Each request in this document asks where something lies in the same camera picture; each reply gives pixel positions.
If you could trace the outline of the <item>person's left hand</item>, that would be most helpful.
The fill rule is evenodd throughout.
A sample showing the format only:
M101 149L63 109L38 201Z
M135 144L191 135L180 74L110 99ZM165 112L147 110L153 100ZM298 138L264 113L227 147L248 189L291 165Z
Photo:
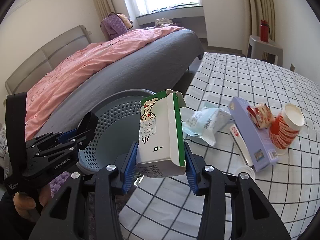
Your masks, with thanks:
M42 188L40 195L39 195L39 203L42 207L45 207L48 202L51 200L51 188L50 185L47 184L44 188ZM36 202L33 198L29 197L28 195L23 195L16 193L14 195L14 206L17 213L31 221L36 222L40 215L32 215L32 211L36 210Z

